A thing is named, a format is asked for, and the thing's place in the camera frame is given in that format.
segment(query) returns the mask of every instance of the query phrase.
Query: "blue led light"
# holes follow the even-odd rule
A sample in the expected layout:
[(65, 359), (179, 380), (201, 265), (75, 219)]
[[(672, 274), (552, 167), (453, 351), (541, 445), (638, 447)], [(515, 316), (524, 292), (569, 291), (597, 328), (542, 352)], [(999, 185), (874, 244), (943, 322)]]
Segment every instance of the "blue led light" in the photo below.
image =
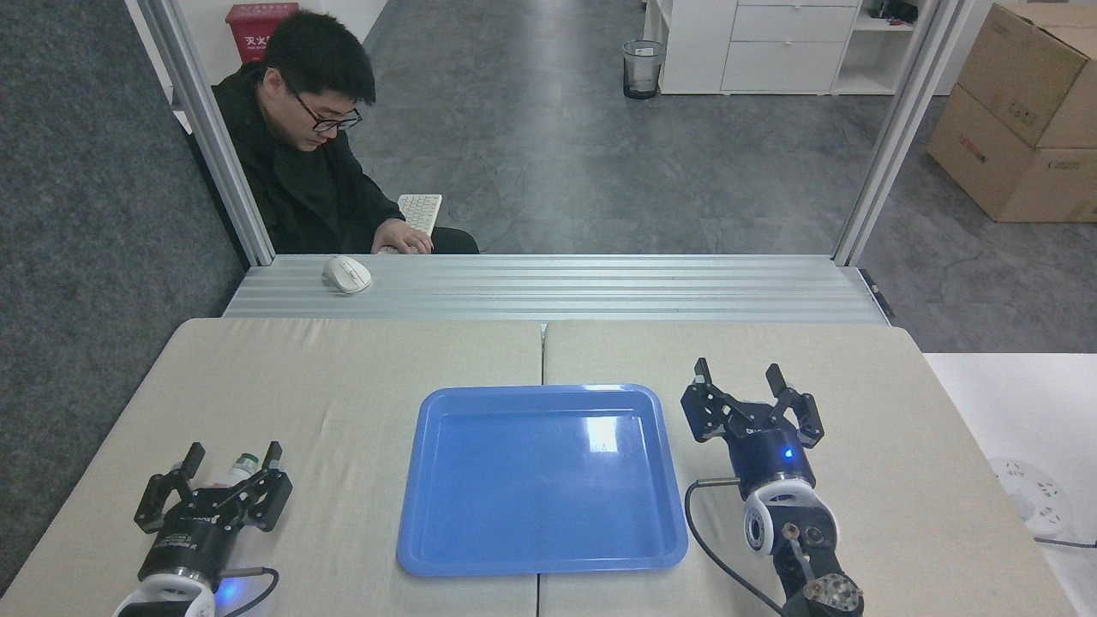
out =
[(244, 592), (244, 581), (240, 579), (225, 579), (217, 588), (217, 604), (236, 604), (237, 598)]

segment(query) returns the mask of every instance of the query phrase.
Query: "small bottle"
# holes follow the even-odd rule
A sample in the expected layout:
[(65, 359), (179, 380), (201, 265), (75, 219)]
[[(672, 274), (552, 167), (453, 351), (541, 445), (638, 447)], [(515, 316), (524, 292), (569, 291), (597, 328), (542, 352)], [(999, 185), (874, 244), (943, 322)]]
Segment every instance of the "small bottle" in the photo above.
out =
[(229, 469), (228, 473), (215, 478), (211, 486), (218, 489), (236, 486), (241, 481), (251, 478), (257, 471), (259, 471), (259, 459), (255, 455), (244, 452), (240, 458), (236, 459), (233, 469)]

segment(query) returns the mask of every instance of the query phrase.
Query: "black cable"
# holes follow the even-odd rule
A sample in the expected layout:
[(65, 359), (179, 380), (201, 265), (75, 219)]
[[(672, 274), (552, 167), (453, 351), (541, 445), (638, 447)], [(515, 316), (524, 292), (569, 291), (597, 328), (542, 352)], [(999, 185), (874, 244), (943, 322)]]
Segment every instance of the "black cable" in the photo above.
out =
[(249, 568), (247, 570), (226, 570), (220, 573), (222, 579), (244, 579), (245, 576), (260, 576), (262, 574), (271, 575), (271, 584), (263, 591), (263, 593), (257, 595), (255, 599), (245, 604), (244, 606), (233, 610), (225, 617), (239, 617), (248, 610), (255, 608), (260, 602), (267, 599), (267, 596), (271, 595), (274, 587), (278, 586), (278, 570), (273, 568)]
[(698, 532), (697, 526), (693, 525), (693, 515), (690, 512), (690, 505), (689, 505), (690, 504), (690, 495), (693, 494), (693, 490), (694, 489), (711, 489), (713, 486), (728, 486), (728, 485), (733, 485), (733, 484), (738, 484), (739, 483), (738, 479), (735, 479), (734, 481), (724, 480), (724, 481), (722, 481), (719, 484), (713, 483), (713, 484), (705, 484), (703, 486), (700, 485), (700, 482), (701, 481), (698, 480), (697, 482), (690, 484), (689, 489), (686, 489), (686, 524), (689, 525), (689, 530), (690, 530), (690, 534), (693, 535), (693, 539), (697, 540), (697, 543), (701, 547), (701, 550), (704, 551), (704, 554), (709, 556), (709, 559), (711, 559), (716, 565), (719, 565), (720, 569), (724, 571), (724, 573), (726, 573), (732, 579), (735, 579), (735, 582), (737, 582), (738, 584), (743, 585), (748, 592), (753, 593), (758, 599), (765, 602), (767, 606), (769, 606), (778, 615), (780, 615), (781, 614), (781, 607), (780, 607), (780, 605), (778, 605), (776, 602), (773, 602), (772, 599), (770, 599), (769, 596), (767, 596), (766, 594), (764, 594), (761, 592), (761, 590), (759, 590), (758, 587), (751, 585), (749, 582), (747, 582), (746, 579), (744, 579), (743, 576), (740, 576), (736, 571), (732, 570), (726, 563), (724, 563), (723, 560), (721, 560), (720, 557), (717, 557), (716, 553), (713, 552), (713, 550), (711, 548), (709, 548), (709, 545), (701, 538), (701, 534)]
[(1045, 545), (1056, 545), (1060, 547), (1073, 547), (1076, 549), (1097, 549), (1097, 542), (1092, 545), (1084, 545), (1082, 542), (1065, 542), (1063, 540), (1047, 540), (1044, 538), (1033, 538), (1038, 542), (1043, 542)]

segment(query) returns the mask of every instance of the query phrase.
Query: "trash can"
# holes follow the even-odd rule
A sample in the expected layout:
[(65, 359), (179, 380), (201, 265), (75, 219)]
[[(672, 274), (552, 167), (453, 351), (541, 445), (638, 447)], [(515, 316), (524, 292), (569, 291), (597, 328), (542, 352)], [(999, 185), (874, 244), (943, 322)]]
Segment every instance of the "trash can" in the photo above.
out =
[(263, 59), (267, 42), (271, 40), (274, 29), (296, 10), (296, 2), (234, 4), (225, 15), (225, 23), (233, 30), (240, 61), (248, 64)]
[(655, 41), (630, 41), (624, 49), (624, 96), (651, 99), (659, 89), (659, 69), (667, 48)]

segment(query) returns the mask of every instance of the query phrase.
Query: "man's hand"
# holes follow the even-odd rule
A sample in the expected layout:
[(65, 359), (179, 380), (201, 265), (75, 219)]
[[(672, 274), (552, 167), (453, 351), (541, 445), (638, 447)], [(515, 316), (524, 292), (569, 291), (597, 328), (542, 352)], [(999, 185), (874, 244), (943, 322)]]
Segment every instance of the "man's hand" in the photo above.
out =
[(434, 250), (434, 243), (430, 242), (430, 236), (399, 218), (389, 218), (377, 227), (373, 234), (373, 247), (370, 253), (376, 254), (386, 246), (400, 253), (421, 253), (423, 255)]

